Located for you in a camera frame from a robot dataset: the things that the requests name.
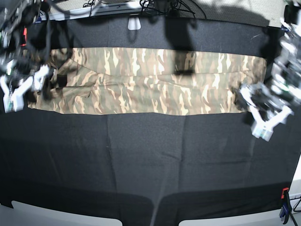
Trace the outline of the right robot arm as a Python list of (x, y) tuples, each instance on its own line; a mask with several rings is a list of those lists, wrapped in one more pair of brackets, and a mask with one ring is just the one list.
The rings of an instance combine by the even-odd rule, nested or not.
[(38, 22), (44, 3), (43, 0), (0, 2), (0, 88), (6, 113), (23, 110), (24, 95), (42, 91), (54, 72), (46, 64), (50, 55), (50, 21), (46, 21), (44, 48), (36, 48), (28, 39), (28, 28)]

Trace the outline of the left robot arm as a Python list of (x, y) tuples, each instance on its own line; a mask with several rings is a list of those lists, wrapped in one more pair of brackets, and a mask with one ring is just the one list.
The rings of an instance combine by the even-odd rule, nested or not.
[(267, 82), (242, 83), (236, 92), (237, 105), (253, 117), (252, 135), (269, 141), (274, 128), (286, 123), (301, 105), (301, 2), (289, 0), (280, 19), (284, 35), (280, 54), (274, 59)]

